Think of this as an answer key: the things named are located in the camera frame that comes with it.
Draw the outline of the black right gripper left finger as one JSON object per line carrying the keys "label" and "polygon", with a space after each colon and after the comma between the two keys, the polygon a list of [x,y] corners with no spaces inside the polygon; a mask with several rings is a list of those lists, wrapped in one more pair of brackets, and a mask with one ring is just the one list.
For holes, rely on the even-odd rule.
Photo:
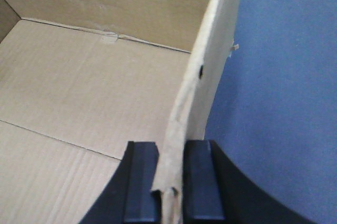
{"label": "black right gripper left finger", "polygon": [[117,170],[80,223],[160,223],[160,195],[151,190],[157,161],[154,142],[129,141]]}

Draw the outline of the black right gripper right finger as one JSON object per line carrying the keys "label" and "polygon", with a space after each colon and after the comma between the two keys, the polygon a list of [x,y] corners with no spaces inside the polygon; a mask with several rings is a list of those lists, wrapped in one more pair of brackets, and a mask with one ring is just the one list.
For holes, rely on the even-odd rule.
{"label": "black right gripper right finger", "polygon": [[188,140],[184,223],[311,223],[249,180],[213,140]]}

